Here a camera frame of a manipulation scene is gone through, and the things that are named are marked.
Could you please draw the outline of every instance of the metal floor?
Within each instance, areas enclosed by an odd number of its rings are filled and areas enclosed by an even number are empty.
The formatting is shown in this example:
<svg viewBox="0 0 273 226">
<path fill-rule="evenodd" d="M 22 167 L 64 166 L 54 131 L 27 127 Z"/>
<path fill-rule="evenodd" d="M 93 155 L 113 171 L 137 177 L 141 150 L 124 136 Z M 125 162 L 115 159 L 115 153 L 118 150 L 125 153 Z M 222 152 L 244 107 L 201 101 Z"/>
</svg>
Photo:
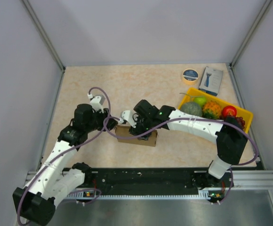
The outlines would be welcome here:
<svg viewBox="0 0 273 226">
<path fill-rule="evenodd" d="M 206 200 L 100 200 L 61 204 L 48 226 L 273 226 L 267 191 L 232 191 L 220 206 Z"/>
</svg>

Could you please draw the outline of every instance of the yellow basket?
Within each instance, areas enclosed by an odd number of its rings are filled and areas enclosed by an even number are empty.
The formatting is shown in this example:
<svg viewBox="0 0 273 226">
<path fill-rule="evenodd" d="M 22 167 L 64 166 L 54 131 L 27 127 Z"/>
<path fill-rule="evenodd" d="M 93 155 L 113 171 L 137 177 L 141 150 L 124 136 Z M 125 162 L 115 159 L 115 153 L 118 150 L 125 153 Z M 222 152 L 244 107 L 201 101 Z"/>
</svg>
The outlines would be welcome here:
<svg viewBox="0 0 273 226">
<path fill-rule="evenodd" d="M 240 108 L 236 105 L 232 105 L 222 99 L 219 99 L 215 96 L 212 96 L 210 94 L 207 94 L 205 92 L 202 92 L 198 89 L 195 89 L 195 88 L 189 88 L 189 90 L 187 91 L 187 94 L 189 94 L 190 96 L 205 96 L 205 98 L 207 99 L 207 101 L 216 101 L 218 104 L 220 104 L 221 108 L 224 108 L 228 105 L 230 106 L 234 106 L 236 109 L 237 109 L 237 117 L 243 117 L 243 120 L 245 121 L 245 126 L 244 126 L 244 131 L 246 133 L 249 132 L 249 127 L 250 127 L 250 124 L 251 122 L 253 121 L 253 117 L 254 117 L 254 114 L 248 110 L 245 110 L 243 108 Z M 186 102 L 189 102 L 190 101 L 190 97 L 185 95 L 183 101 L 180 103 L 178 109 L 180 109 L 180 107 L 186 103 Z"/>
</svg>

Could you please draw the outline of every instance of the pineapple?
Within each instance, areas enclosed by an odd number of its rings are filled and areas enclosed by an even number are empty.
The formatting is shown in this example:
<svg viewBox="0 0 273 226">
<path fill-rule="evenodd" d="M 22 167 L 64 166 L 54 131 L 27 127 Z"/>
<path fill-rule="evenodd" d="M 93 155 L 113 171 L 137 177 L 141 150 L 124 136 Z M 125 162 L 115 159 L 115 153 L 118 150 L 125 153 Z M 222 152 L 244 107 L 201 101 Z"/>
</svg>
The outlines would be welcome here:
<svg viewBox="0 0 273 226">
<path fill-rule="evenodd" d="M 202 108 L 202 116 L 206 119 L 219 119 L 221 106 L 215 101 L 207 102 Z"/>
</svg>

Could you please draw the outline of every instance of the product box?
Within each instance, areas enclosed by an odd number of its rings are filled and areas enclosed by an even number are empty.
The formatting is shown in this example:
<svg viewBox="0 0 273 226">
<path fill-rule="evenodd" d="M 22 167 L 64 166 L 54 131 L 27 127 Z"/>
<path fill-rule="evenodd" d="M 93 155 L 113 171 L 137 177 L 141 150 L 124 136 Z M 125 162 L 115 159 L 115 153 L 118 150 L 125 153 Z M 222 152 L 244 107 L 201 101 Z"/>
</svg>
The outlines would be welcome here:
<svg viewBox="0 0 273 226">
<path fill-rule="evenodd" d="M 206 67 L 199 85 L 199 90 L 217 96 L 222 77 L 223 71 Z"/>
<path fill-rule="evenodd" d="M 117 125 L 115 134 L 120 137 L 132 137 L 132 135 L 129 133 L 129 128 L 130 127 L 128 126 Z M 148 140 L 139 140 L 135 138 L 135 139 L 128 139 L 128 140 L 118 139 L 118 141 L 122 143 L 134 144 L 134 145 L 144 145 L 144 146 L 155 147 L 156 139 L 157 139 L 157 131 L 154 130 L 152 131 L 152 134 Z"/>
</svg>

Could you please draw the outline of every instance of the beige tabletop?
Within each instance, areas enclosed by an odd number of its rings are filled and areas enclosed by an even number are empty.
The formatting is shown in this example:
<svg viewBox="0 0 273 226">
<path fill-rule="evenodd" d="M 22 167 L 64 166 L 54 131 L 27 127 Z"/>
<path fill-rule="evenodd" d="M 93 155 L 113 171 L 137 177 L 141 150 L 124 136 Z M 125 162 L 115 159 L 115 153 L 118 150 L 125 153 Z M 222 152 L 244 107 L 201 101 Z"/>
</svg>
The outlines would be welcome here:
<svg viewBox="0 0 273 226">
<path fill-rule="evenodd" d="M 89 103 L 87 93 L 93 86 L 101 87 L 112 103 L 112 115 L 133 110 L 146 99 L 160 108 L 162 105 L 178 107 L 183 99 L 180 92 L 190 87 L 198 88 L 206 66 L 224 71 L 218 98 L 238 105 L 225 64 L 172 64 L 172 65 L 109 65 L 67 67 L 56 105 L 44 159 L 52 151 L 60 131 L 73 118 L 78 104 Z M 186 85 L 181 75 L 187 68 L 195 69 L 199 79 L 194 85 Z M 93 137 L 98 131 L 89 134 Z M 207 167 L 217 155 L 216 145 L 181 131 L 158 130 L 156 147 L 120 143 L 107 133 L 83 146 L 68 162 L 85 162 L 91 167 Z M 248 142 L 241 162 L 253 158 Z"/>
</svg>

